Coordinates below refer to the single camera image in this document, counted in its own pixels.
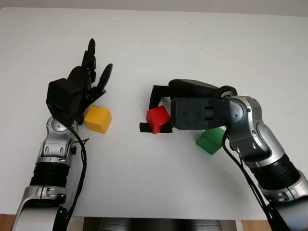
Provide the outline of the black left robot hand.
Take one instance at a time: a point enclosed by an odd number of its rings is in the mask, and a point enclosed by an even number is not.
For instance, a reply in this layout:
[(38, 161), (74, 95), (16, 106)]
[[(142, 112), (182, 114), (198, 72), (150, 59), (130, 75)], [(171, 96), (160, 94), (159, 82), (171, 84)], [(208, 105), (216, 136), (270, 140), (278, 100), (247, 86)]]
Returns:
[(113, 64), (108, 64), (105, 67), (97, 86), (92, 86), (92, 83), (96, 80), (95, 48), (95, 40), (91, 38), (88, 44), (88, 49), (84, 51), (81, 66), (75, 67), (68, 77), (70, 82), (73, 82), (82, 89), (81, 101), (76, 114), (78, 125), (82, 125), (84, 122), (85, 110), (106, 93), (105, 86), (108, 83), (113, 69)]

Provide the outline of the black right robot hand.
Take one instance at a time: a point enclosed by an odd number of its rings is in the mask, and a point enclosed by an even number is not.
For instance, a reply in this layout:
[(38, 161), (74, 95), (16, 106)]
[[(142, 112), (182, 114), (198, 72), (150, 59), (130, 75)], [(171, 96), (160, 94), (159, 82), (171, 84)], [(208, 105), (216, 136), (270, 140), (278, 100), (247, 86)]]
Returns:
[(169, 81), (167, 86), (153, 85), (149, 109), (158, 107), (161, 98), (169, 97), (171, 100), (175, 98), (187, 97), (210, 97), (218, 87), (197, 80), (189, 79), (173, 79)]

